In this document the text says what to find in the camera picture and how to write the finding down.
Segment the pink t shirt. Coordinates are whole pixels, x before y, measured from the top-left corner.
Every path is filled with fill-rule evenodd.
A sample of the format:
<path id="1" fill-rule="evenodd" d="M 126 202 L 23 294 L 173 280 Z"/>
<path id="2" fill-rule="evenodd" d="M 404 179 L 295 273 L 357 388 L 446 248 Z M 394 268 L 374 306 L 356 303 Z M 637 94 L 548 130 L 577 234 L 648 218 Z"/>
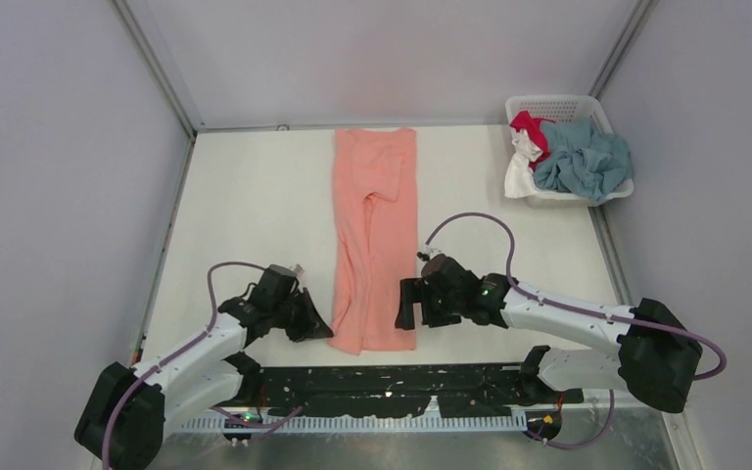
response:
<path id="1" fill-rule="evenodd" d="M 338 129 L 332 168 L 337 262 L 329 343 L 354 355 L 402 352 L 400 283 L 414 276 L 418 247 L 417 134 Z"/>

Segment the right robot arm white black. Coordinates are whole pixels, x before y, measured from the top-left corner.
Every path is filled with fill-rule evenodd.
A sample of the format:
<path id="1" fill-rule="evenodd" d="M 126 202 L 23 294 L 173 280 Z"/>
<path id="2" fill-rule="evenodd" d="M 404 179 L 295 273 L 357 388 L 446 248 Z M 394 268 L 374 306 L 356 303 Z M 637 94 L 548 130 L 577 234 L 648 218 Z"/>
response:
<path id="1" fill-rule="evenodd" d="M 531 400 L 570 390 L 612 390 L 681 413 L 703 354 L 697 337 L 658 301 L 610 306 L 551 297 L 503 274 L 479 277 L 445 255 L 429 258 L 420 276 L 400 281 L 396 328 L 414 330 L 417 308 L 430 328 L 467 319 L 578 344 L 575 350 L 531 348 L 520 366 L 521 388 Z"/>

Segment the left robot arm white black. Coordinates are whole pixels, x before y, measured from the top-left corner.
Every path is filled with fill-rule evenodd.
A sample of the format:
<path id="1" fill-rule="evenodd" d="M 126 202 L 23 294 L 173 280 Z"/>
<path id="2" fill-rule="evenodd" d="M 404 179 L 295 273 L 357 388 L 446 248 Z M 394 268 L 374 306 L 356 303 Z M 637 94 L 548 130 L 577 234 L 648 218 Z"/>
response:
<path id="1" fill-rule="evenodd" d="M 259 364 L 245 349 L 273 329 L 293 343 L 333 337 L 299 273 L 272 264 L 234 298 L 210 298 L 205 328 L 163 355 L 99 375 L 74 431 L 106 469 L 145 469 L 164 441 L 200 413 L 237 400 L 261 406 Z"/>

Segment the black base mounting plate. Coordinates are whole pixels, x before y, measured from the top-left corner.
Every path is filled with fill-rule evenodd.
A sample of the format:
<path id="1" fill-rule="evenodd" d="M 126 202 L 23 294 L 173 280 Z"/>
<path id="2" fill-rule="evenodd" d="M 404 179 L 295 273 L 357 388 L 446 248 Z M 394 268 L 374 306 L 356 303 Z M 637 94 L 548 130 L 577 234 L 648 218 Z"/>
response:
<path id="1" fill-rule="evenodd" d="M 436 404 L 445 418 L 497 417 L 507 407 L 578 404 L 584 393 L 555 392 L 517 362 L 451 365 L 261 367 L 221 408 L 247 407 L 284 417 L 418 417 Z"/>

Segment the white t shirt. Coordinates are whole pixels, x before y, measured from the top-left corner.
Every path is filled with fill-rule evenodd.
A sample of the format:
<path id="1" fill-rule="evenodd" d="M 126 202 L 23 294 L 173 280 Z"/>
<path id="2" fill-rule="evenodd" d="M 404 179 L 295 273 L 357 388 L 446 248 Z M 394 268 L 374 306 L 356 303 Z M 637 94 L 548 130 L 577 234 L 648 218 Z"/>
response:
<path id="1" fill-rule="evenodd" d="M 512 144 L 514 153 L 504 176 L 504 196 L 509 199 L 525 199 L 535 196 L 539 188 L 535 184 L 534 164 L 544 151 L 530 138 L 527 129 L 517 131 Z"/>

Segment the blue grey t shirt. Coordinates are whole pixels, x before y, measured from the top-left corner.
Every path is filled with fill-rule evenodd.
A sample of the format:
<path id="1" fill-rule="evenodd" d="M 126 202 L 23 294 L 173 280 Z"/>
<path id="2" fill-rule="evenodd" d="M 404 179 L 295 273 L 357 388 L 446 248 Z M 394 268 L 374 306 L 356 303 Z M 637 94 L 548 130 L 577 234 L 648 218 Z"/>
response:
<path id="1" fill-rule="evenodd" d="M 534 170 L 541 190 L 569 193 L 603 203 L 635 170 L 627 141 L 598 129 L 592 118 L 542 122 L 550 156 Z"/>

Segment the red t shirt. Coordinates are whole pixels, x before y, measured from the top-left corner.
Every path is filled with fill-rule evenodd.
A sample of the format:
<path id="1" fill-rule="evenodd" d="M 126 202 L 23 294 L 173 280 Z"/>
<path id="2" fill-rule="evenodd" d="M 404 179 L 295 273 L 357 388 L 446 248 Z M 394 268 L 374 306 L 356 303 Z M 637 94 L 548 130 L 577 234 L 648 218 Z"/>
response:
<path id="1" fill-rule="evenodd" d="M 538 164 L 550 156 L 546 137 L 541 131 L 544 121 L 554 123 L 552 119 L 532 117 L 528 111 L 520 111 L 509 123 L 515 131 L 516 150 L 527 158 L 531 170 L 536 170 Z"/>

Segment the white plastic laundry basket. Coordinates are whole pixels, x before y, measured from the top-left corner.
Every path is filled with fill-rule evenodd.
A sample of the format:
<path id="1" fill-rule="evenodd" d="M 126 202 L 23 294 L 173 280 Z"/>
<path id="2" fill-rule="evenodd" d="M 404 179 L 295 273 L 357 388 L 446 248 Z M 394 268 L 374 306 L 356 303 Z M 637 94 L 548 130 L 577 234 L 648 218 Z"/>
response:
<path id="1" fill-rule="evenodd" d="M 596 207 L 634 191 L 629 145 L 583 95 L 506 100 L 513 155 L 503 194 L 532 207 Z"/>

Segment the aluminium frame rail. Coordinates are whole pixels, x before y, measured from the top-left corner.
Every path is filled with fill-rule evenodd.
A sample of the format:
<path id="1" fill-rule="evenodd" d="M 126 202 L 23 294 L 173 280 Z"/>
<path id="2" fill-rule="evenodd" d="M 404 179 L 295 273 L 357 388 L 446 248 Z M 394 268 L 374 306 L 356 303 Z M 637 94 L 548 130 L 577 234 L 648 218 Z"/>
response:
<path id="1" fill-rule="evenodd" d="M 642 371 L 637 374 L 629 367 L 621 367 L 620 382 L 627 386 L 627 391 L 642 403 L 668 413 L 684 410 L 691 382 L 676 381 L 668 370 Z M 91 392 L 85 411 L 92 409 L 102 416 L 109 412 L 124 391 L 136 381 L 131 369 L 119 363 L 108 366 L 99 376 Z"/>

